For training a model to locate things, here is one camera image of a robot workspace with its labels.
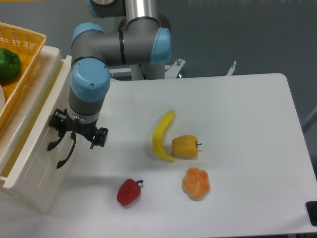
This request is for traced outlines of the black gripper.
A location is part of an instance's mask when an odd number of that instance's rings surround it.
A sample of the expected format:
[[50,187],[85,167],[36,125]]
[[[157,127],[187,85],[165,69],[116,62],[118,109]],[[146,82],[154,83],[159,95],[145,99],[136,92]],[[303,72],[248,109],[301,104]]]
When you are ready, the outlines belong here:
[[55,109],[49,121],[49,127],[58,132],[58,136],[66,133],[66,129],[74,131],[91,141],[90,149],[95,146],[104,147],[108,129],[104,127],[96,128],[98,113],[84,116],[74,112],[72,109]]

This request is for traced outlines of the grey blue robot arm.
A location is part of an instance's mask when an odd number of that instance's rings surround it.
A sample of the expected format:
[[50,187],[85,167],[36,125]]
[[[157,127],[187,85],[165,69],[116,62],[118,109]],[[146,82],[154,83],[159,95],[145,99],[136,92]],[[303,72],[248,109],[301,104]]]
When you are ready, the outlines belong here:
[[71,44],[72,64],[68,105],[57,109],[50,127],[58,140],[49,143],[54,149],[67,132],[71,138],[84,136],[92,146],[104,146],[106,128],[97,128],[101,107],[110,86],[109,67],[135,65],[148,79],[163,79],[164,64],[171,57],[170,29],[154,0],[90,0],[92,15],[100,18],[123,16],[123,29],[106,33],[93,23],[78,25]]

